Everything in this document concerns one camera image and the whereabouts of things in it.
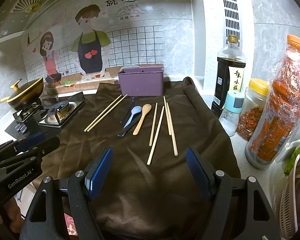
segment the pot lid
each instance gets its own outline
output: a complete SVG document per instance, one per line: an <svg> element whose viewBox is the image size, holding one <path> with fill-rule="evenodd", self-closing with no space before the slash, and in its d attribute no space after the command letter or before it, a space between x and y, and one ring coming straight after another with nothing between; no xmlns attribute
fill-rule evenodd
<svg viewBox="0 0 300 240"><path fill-rule="evenodd" d="M27 82L23 84L21 87L18 87L18 83L22 79L19 79L16 83L14 83L10 88L13 88L15 92L9 97L7 100L7 103L12 102L13 100L17 99L18 97L22 96L25 94L27 91L31 90L33 87L38 85L39 83L43 82L43 78L38 78L36 80L32 80L30 82Z"/></svg>

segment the stove knob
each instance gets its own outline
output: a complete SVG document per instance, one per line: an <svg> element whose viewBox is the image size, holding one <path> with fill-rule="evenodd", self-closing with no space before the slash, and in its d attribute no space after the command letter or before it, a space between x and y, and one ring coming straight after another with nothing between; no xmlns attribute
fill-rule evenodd
<svg viewBox="0 0 300 240"><path fill-rule="evenodd" d="M21 126L20 132L24 133L24 132L26 132L26 131L27 131L27 127L26 127L26 125L24 124L24 125Z"/></svg>
<svg viewBox="0 0 300 240"><path fill-rule="evenodd" d="M21 124L18 123L17 126L16 126L16 130L20 131L20 129L21 129Z"/></svg>

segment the brown cloth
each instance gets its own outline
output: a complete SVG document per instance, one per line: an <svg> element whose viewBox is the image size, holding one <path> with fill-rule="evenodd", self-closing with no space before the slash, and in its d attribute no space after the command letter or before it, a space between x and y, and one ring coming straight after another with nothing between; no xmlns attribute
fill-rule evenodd
<svg viewBox="0 0 300 240"><path fill-rule="evenodd" d="M146 165L151 147L150 133L155 103L156 127L164 105L163 97L140 97L136 105L151 104L137 136L132 128L123 138L120 119L129 99L120 103L90 132L84 129L120 94L120 86L100 84L96 95L86 96L86 105L59 134L60 147L43 158L43 177L66 178L95 160L103 147L111 147L114 160L101 193L90 203L99 227L124 239L193 239L205 224L210 204L198 193L186 164L186 150L197 149L216 170L240 178L230 138L213 112L195 90L191 78L165 82L178 153L164 114L150 166Z"/></svg>

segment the green shirt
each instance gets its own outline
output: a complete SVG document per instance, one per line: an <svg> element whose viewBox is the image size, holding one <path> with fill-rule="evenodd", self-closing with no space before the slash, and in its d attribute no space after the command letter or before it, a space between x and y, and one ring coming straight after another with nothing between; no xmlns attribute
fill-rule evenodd
<svg viewBox="0 0 300 240"><path fill-rule="evenodd" d="M100 45L101 47L107 46L111 43L111 41L109 40L107 34L105 34L102 31L96 31L97 35L98 35L98 39L100 41ZM79 41L80 41L80 37L81 35L75 39L74 43L72 44L72 48L71 51L78 51L78 45L79 45ZM90 43L90 42L94 42L96 40L96 34L94 31L87 33L87 34L83 34L82 35L82 40L81 42L84 44Z"/></svg>

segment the pair of chopsticks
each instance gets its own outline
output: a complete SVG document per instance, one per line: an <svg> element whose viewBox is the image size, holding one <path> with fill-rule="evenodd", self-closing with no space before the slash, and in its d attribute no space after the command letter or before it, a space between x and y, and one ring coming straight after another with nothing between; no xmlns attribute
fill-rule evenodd
<svg viewBox="0 0 300 240"><path fill-rule="evenodd" d="M120 99L122 95L119 95L105 110L102 111L101 114L99 114L91 124L88 125L86 129L84 129L85 132L90 132L98 123L101 122L102 119L104 119L115 107L120 104L122 100L127 96L125 95L123 98Z"/></svg>
<svg viewBox="0 0 300 240"><path fill-rule="evenodd" d="M176 137L174 135L174 130L173 130L173 124L172 124L172 118L171 118L169 104L166 102L166 98L165 97L163 97L163 99L164 99L164 106L162 107L162 111L161 111L161 115L160 115L160 119L159 119L157 131L155 133L154 140L153 140L153 143L152 143L153 134L154 134L155 119L156 119L157 107L158 107L158 103L155 104L154 118L153 118L153 122L152 122L152 129L151 129L151 136L150 136L150 143L149 143L149 146L152 146L152 148L151 148L151 151L150 151L150 155L149 155L149 158L148 158L147 165L151 164L152 156L153 156L153 153L154 153L154 148L155 148L155 145L157 143L157 139L158 139L158 135L159 135L160 127L161 127L161 122L162 122L164 110L166 110L169 135L172 137L172 144L173 144L174 155L178 156L178 149L177 149Z"/></svg>

